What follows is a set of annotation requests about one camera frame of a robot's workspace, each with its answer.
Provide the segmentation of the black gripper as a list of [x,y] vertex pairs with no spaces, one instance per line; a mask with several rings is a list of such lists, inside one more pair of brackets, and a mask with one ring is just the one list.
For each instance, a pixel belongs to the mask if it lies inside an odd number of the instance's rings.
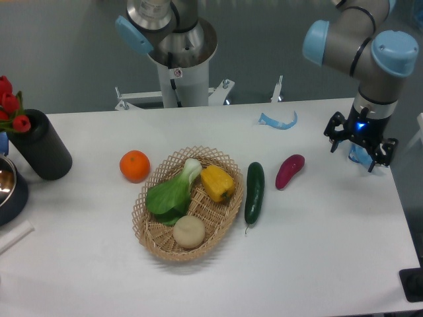
[[376,165],[389,167],[399,144],[398,139],[384,137],[390,119],[390,116],[370,118],[370,110],[357,111],[354,106],[351,107],[347,120],[340,112],[335,112],[324,130],[324,135],[332,144],[330,151],[335,152],[339,143],[349,140],[370,149],[371,163],[368,172],[372,172]]

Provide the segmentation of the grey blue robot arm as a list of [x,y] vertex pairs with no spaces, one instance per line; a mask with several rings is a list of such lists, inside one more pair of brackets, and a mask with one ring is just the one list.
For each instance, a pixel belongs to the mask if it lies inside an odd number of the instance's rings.
[[[348,116],[336,113],[324,134],[333,148],[351,141],[369,155],[370,166],[388,166],[397,140],[383,133],[404,81],[414,70],[419,47],[409,34],[379,26],[394,1],[336,1],[334,22],[318,20],[303,41],[303,56],[359,81]],[[156,64],[167,108],[221,104],[209,91],[209,62],[217,49],[213,26],[198,15],[196,1],[128,1],[115,27],[132,50]]]

